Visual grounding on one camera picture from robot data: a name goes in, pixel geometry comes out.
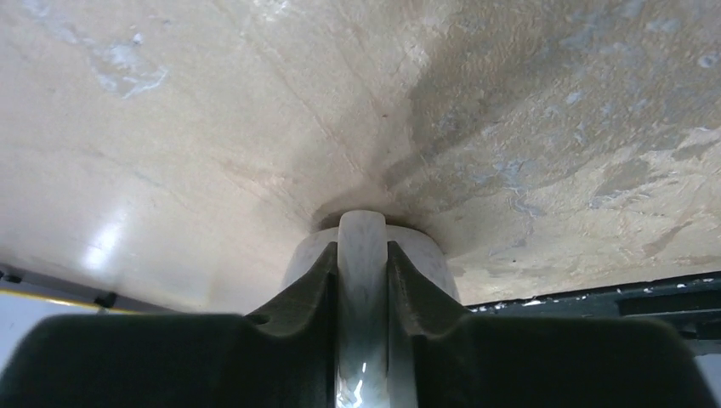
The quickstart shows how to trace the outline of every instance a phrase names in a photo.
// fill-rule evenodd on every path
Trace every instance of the peeling paint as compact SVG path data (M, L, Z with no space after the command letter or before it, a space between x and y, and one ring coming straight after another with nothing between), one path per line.
M711 68L718 63L718 54L702 55L697 62L701 68Z

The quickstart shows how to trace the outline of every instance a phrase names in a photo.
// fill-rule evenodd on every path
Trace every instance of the metal frame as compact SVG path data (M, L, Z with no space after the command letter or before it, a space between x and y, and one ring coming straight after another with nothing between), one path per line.
M479 315L663 320L696 353L721 354L721 272L468 306Z

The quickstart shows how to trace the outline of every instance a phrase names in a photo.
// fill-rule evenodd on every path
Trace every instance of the white paint patch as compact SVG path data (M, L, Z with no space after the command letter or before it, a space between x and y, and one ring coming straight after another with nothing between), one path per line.
M167 68L138 54L136 48L144 41L142 34L135 34L131 41L99 44L41 0L23 0L23 5L53 37L85 49L92 71L100 85L109 92L125 99L157 88L165 79Z
M718 54L706 54L696 61L701 68L711 68L718 63Z
M565 103L568 105L573 105L576 102L578 102L579 100L581 100L582 98L583 98L582 91L572 92L572 93L569 93L568 96L565 97Z
M540 300L531 300L530 302L523 303L521 306L536 306L537 304L543 304Z

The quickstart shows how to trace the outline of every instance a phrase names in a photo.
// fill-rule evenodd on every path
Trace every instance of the scratch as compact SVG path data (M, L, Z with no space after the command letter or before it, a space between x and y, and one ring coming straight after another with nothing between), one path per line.
M260 39L266 43L263 36L261 34L258 34ZM343 149L340 151L341 157L358 173L367 174L366 171L362 168L360 168L358 165L354 163L354 161L348 156L348 151L350 151L348 145L342 141L340 138L335 137L332 135L330 129L327 127L327 125L323 122L320 115L317 111L308 103L307 100L302 98L300 94L291 86L290 82L287 80L285 75L282 74L280 71L280 68L276 63L274 63L268 55L265 54L265 52L259 48L258 43L255 41L250 42L253 46L253 49L258 53L258 56L263 59L266 63L268 63L272 67L272 71L275 74L275 77L280 80L283 85L288 89L288 91L303 105L303 107L311 114L313 117L313 121L316 125L321 129L323 132L323 135L326 137L327 140L332 141L335 143L338 147L342 147Z

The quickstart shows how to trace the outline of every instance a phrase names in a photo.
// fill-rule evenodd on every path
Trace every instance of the gray paint patch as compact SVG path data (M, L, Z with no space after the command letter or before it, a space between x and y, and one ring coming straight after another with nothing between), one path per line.
M665 32L666 34L673 34L681 28L681 21L678 19L670 20L654 20L646 23L646 30L650 32Z
M91 69L107 91L125 99L156 88L165 79L167 68L143 58L135 49L144 41L141 34L124 42L99 44L51 6L39 0L23 0L23 5L53 37L86 50Z
M629 0L623 5L619 6L617 10L621 17L627 19L635 19L639 16L639 14L641 14L641 11L644 9L644 3L645 0Z

